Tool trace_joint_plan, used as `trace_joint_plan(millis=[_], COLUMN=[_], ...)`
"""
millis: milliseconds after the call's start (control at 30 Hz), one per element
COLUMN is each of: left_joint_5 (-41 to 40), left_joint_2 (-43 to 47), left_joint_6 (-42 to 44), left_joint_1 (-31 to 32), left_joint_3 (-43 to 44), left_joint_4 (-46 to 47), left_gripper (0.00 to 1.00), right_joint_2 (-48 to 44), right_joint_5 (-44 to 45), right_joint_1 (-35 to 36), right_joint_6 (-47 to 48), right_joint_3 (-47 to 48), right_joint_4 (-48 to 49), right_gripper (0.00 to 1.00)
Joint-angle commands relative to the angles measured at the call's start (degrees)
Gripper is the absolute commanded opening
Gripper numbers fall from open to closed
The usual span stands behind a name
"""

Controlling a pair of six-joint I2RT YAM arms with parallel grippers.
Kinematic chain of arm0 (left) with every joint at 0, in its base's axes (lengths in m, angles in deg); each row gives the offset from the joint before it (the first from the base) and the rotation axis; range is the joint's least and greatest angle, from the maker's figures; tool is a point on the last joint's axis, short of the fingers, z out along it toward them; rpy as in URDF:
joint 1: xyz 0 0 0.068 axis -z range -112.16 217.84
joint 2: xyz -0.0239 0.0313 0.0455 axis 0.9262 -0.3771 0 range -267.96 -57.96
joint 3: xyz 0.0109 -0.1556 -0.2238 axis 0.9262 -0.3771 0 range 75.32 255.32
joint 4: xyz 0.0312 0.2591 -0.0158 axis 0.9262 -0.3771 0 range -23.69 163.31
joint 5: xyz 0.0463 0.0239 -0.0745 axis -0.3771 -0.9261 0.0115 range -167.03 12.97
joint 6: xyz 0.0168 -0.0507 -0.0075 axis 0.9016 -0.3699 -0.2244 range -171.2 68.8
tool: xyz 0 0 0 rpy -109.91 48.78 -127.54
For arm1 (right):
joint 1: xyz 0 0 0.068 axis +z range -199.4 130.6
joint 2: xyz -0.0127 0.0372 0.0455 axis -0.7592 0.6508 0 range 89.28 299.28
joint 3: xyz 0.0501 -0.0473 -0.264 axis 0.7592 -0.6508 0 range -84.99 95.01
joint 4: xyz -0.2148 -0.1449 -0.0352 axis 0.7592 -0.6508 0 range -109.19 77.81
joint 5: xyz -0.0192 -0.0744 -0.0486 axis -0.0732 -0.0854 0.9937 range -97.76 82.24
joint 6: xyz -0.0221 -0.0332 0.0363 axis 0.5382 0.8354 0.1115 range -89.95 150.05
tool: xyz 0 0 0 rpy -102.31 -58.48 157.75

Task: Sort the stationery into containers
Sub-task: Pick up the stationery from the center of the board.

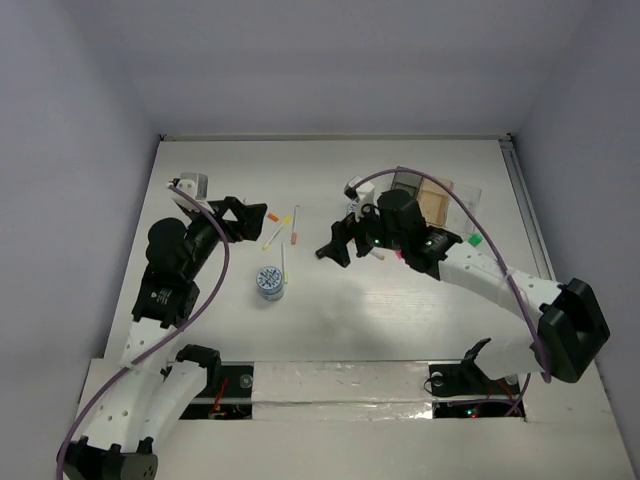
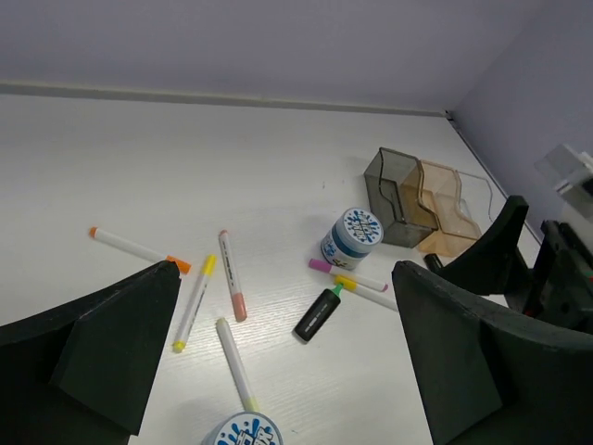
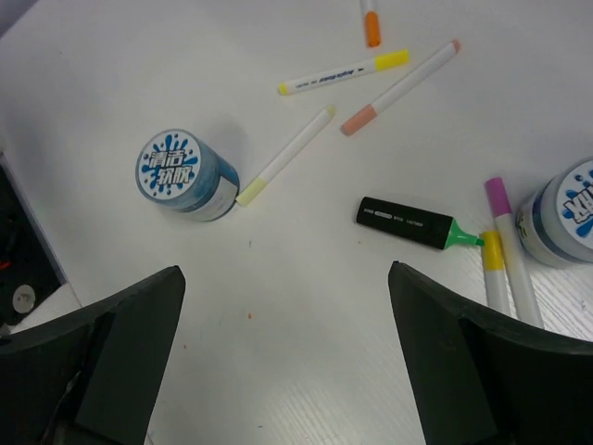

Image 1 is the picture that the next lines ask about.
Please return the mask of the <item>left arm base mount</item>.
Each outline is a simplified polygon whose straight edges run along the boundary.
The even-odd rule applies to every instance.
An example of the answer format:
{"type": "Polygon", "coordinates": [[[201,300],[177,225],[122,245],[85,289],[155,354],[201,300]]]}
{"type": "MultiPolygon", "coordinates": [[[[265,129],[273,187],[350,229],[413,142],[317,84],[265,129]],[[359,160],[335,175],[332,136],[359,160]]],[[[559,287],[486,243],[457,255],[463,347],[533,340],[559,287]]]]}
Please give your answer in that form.
{"type": "Polygon", "coordinates": [[[250,420],[253,416],[254,364],[222,364],[218,384],[198,394],[181,420],[250,420]]]}

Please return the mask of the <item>green highlighter cap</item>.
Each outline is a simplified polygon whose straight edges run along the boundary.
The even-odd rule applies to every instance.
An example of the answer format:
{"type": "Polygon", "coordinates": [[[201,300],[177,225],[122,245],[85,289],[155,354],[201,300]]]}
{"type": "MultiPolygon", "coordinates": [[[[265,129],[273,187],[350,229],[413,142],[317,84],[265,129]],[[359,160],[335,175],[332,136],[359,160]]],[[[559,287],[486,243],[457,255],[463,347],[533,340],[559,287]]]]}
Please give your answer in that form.
{"type": "Polygon", "coordinates": [[[478,246],[482,241],[483,237],[478,233],[474,233],[468,238],[468,242],[474,247],[478,246]]]}

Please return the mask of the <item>blue white round jar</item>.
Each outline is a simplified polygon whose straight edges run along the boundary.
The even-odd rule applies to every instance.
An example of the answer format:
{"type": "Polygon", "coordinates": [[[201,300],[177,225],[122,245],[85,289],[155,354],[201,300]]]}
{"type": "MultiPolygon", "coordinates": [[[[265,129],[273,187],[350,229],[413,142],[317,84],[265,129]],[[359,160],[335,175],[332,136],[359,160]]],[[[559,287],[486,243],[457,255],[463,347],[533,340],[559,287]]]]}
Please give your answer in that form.
{"type": "Polygon", "coordinates": [[[278,267],[265,266],[256,275],[256,286],[264,300],[277,301],[285,292],[284,275],[278,267]]]}

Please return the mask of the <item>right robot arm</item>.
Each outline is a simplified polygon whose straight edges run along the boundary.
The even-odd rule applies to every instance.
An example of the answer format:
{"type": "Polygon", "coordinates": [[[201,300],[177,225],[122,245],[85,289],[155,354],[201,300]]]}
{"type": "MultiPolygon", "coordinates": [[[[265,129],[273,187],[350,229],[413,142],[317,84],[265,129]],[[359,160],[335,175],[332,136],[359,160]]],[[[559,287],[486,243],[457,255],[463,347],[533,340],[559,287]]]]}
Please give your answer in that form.
{"type": "Polygon", "coordinates": [[[529,373],[575,383],[610,337],[589,284],[577,278],[561,284],[500,265],[459,235],[427,224],[417,201],[403,190],[386,191],[375,204],[359,203],[357,211],[333,223],[330,241],[315,255],[347,267],[350,243],[358,257],[374,248],[398,251],[412,270],[472,292],[530,327],[530,339],[495,351],[482,339],[465,354],[460,379],[470,391],[529,373]]]}

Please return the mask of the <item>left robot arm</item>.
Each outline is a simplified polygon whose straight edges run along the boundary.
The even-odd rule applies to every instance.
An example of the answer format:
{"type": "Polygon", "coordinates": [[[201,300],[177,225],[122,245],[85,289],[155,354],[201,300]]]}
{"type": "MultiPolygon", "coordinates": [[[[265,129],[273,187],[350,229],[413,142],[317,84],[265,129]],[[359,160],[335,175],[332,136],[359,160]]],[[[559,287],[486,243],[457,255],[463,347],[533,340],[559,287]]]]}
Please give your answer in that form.
{"type": "Polygon", "coordinates": [[[87,402],[61,445],[59,479],[152,479],[157,449],[198,395],[221,383],[217,350],[174,346],[212,300],[198,299],[196,277],[217,246],[230,262],[230,244],[259,238],[267,206],[235,197],[196,200],[175,193],[185,221],[152,225],[147,266],[117,373],[87,402]]]}

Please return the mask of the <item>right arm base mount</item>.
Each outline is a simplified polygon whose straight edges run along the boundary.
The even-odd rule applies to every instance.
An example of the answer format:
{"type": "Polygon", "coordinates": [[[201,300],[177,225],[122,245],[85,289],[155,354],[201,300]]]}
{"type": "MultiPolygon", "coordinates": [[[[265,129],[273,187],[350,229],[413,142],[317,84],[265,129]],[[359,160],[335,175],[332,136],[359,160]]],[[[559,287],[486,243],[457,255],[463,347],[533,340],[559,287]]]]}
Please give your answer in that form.
{"type": "Polygon", "coordinates": [[[459,362],[429,365],[423,389],[435,401],[437,418],[526,417],[518,376],[492,380],[475,363],[490,341],[478,341],[459,362]]]}

